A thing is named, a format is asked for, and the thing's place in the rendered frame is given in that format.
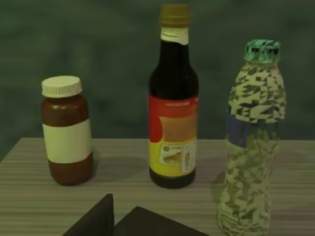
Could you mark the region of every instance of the wall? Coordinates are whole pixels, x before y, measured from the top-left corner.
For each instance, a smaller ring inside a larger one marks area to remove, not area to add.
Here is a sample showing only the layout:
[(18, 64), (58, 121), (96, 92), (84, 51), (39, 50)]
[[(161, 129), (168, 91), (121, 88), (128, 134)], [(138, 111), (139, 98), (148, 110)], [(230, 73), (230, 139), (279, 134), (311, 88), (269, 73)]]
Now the wall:
[[(42, 136), (41, 80), (82, 78), (95, 138), (145, 138), (147, 84), (157, 64), (158, 0), (2, 0), (0, 154)], [(245, 43), (279, 40), (286, 139), (315, 137), (315, 1), (191, 1), (191, 63), (200, 78), (199, 137), (221, 139)]]

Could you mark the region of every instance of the pill bottle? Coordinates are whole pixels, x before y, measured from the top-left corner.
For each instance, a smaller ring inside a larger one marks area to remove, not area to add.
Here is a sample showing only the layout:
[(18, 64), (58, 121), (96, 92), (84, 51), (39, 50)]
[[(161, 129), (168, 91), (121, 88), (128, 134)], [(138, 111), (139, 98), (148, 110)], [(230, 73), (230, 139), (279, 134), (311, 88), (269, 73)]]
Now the pill bottle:
[(92, 136), (87, 100), (75, 76), (42, 81), (41, 119), (49, 170), (61, 185), (77, 185), (93, 174)]

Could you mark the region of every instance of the sauce bottle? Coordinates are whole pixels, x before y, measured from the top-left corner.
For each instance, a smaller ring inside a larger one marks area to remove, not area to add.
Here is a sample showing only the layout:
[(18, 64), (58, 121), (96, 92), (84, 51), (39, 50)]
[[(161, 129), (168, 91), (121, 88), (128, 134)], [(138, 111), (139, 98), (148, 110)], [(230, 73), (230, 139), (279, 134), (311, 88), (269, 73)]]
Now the sauce bottle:
[(187, 4), (163, 4), (158, 65), (149, 82), (150, 177), (182, 188), (195, 177), (198, 77), (189, 62)]
[(217, 215), (228, 236), (262, 236), (269, 229), (272, 164), (286, 106), (279, 59), (279, 42), (249, 42), (246, 63), (231, 89), (225, 187)]
[(41, 119), (49, 169), (61, 185), (90, 179), (93, 153), (88, 103), (80, 95), (81, 82), (74, 76), (57, 76), (42, 82)]

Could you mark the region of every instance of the teal bottle cap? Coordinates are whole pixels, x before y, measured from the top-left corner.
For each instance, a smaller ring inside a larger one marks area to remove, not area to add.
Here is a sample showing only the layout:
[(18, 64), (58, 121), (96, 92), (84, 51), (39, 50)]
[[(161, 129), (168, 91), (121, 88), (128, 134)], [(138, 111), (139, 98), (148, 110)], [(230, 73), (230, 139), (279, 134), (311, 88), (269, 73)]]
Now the teal bottle cap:
[(244, 59), (259, 63), (273, 63), (280, 60), (281, 44), (274, 40), (255, 39), (246, 44)]

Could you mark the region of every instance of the table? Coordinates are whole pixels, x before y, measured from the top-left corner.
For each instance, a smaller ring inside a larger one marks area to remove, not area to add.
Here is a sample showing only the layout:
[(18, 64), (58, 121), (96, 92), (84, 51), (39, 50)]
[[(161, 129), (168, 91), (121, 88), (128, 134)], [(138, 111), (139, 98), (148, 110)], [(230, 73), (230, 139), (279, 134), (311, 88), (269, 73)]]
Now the table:
[[(220, 236), (215, 214), (222, 189), (225, 146), (199, 140), (197, 175), (187, 188), (155, 186), (148, 176), (148, 141), (96, 139), (94, 178), (75, 187), (52, 181), (44, 141), (23, 138), (0, 163), (0, 235), (60, 236), (105, 194), (113, 193), (118, 222), (142, 206)], [(282, 141), (272, 181), (270, 236), (315, 232), (315, 141)]]

